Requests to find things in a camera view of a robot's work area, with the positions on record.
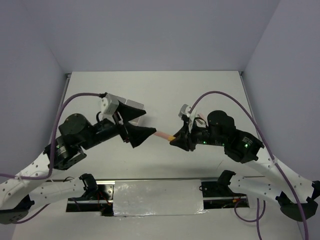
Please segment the orange pink highlighter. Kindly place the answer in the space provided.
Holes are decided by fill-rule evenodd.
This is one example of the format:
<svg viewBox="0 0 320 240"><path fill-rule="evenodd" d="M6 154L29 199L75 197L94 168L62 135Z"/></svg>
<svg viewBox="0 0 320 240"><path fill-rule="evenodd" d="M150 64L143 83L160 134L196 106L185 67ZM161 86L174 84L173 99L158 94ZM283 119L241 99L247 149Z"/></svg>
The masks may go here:
<svg viewBox="0 0 320 240"><path fill-rule="evenodd" d="M160 137L160 138L162 138L162 139L165 139L165 140L167 140L168 142L171 142L171 141L173 141L173 140L175 139L174 136L172 136L172 135L170 135L170 134L167 134L167 133L164 133L164 132L162 132L162 131L156 131L156 132L154 133L154 135L157 136L157 137Z"/></svg>

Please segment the pink beige mini stapler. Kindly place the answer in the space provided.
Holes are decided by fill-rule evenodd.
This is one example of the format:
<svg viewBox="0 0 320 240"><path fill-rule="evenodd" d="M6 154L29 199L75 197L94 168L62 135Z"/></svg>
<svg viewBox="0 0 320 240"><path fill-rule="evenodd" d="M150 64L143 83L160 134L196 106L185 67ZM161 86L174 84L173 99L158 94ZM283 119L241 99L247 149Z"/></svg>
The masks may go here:
<svg viewBox="0 0 320 240"><path fill-rule="evenodd" d="M204 125L204 126L207 125L207 122L201 113L197 114L196 117L194 118L194 120L201 125Z"/></svg>

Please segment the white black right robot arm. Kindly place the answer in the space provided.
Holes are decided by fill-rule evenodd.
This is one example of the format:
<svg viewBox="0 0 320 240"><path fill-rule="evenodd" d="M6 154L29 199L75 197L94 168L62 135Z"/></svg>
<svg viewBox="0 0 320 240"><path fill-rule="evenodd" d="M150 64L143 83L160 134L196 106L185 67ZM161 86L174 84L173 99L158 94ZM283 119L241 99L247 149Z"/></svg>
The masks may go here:
<svg viewBox="0 0 320 240"><path fill-rule="evenodd" d="M223 147L224 153L236 163L262 174L269 183L250 180L231 170L224 170L217 181L217 190L223 196L231 193L250 195L275 204L280 211L295 221L313 217L320 195L319 181L311 181L278 159L272 159L264 144L249 132L239 130L235 121L224 111L215 110L207 116L207 124L198 126L198 115L181 111L182 128L174 135L170 145L187 152L196 145Z"/></svg>

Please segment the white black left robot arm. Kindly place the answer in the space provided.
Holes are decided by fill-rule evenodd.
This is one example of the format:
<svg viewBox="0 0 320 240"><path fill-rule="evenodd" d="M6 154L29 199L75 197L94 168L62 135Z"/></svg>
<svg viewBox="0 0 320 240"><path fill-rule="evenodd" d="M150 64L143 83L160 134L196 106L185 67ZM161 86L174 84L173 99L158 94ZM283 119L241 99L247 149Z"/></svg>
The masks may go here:
<svg viewBox="0 0 320 240"><path fill-rule="evenodd" d="M86 158L89 150L113 137L120 136L133 148L140 146L156 133L153 127L136 126L131 120L146 114L145 110L120 104L113 121L104 118L91 124L84 115L74 113L58 128L60 136L54 140L55 148L44 151L13 179L0 185L0 222L19 224L23 218L41 206L68 198L91 200L99 193L92 174L84 173L65 182L48 182L47 175L59 175Z"/></svg>

